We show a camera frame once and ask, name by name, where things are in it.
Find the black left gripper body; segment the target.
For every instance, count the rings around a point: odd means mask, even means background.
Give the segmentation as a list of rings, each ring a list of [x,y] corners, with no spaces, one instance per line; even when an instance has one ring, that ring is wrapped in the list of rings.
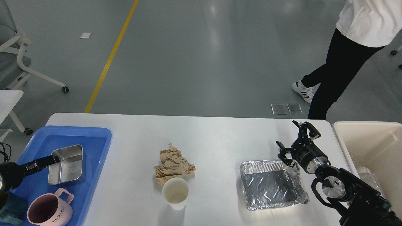
[[[18,165],[14,162],[4,162],[0,165],[1,186],[0,193],[6,193],[19,187],[26,177],[27,164]]]

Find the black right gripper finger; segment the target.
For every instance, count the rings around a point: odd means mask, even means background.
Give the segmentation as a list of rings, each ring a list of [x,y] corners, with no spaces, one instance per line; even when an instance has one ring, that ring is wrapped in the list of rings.
[[[299,129],[298,139],[309,139],[310,142],[308,143],[311,143],[313,140],[321,137],[321,133],[310,122],[292,121],[292,123]]]
[[[293,153],[294,148],[286,148],[280,141],[276,141],[276,144],[279,146],[279,154],[278,158],[286,165],[289,167],[294,167],[296,165],[296,162],[294,159],[289,159],[286,157],[286,154],[288,153]]]

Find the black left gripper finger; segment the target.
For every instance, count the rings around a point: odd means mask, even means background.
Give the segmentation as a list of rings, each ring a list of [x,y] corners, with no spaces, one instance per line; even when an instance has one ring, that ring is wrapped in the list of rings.
[[[29,163],[25,163],[23,165],[21,165],[21,167],[24,168],[46,168],[49,167],[51,165],[60,163],[60,159],[58,156],[45,156],[36,160],[33,160]]]
[[[22,165],[24,175],[32,175],[40,172],[46,167],[60,163],[60,160],[33,160]]]

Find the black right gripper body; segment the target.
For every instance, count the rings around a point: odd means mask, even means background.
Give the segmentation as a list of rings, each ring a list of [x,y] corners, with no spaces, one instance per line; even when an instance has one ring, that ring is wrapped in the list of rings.
[[[315,173],[319,166],[328,164],[328,157],[312,141],[295,141],[292,145],[292,158],[309,174]]]

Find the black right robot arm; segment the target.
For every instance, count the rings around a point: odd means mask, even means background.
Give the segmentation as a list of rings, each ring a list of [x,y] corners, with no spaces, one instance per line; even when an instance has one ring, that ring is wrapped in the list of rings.
[[[315,144],[321,136],[310,122],[292,121],[298,128],[295,142],[280,148],[278,158],[286,165],[296,164],[316,177],[311,190],[326,207],[335,209],[341,216],[341,226],[400,226],[401,220],[391,211],[391,203],[379,191],[343,168],[330,164],[329,158]]]

